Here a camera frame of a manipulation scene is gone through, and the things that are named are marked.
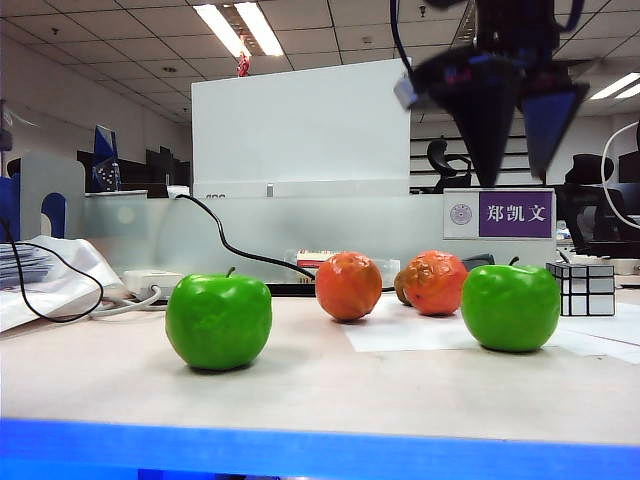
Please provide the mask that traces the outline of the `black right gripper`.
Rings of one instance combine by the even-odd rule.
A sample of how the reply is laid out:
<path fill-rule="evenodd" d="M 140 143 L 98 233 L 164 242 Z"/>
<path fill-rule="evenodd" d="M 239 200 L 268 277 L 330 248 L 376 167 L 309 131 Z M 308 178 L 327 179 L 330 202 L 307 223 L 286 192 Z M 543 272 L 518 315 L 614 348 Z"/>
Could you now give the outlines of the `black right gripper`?
<path fill-rule="evenodd" d="M 420 102 L 429 99 L 452 116 L 479 183 L 493 186 L 523 78 L 504 56 L 530 63 L 551 59 L 554 2 L 478 1 L 477 47 L 452 48 L 422 62 L 413 69 L 413 88 Z M 550 63 L 528 71 L 521 87 L 529 167 L 543 181 L 589 91 L 588 83 L 571 77 L 571 66 Z"/>

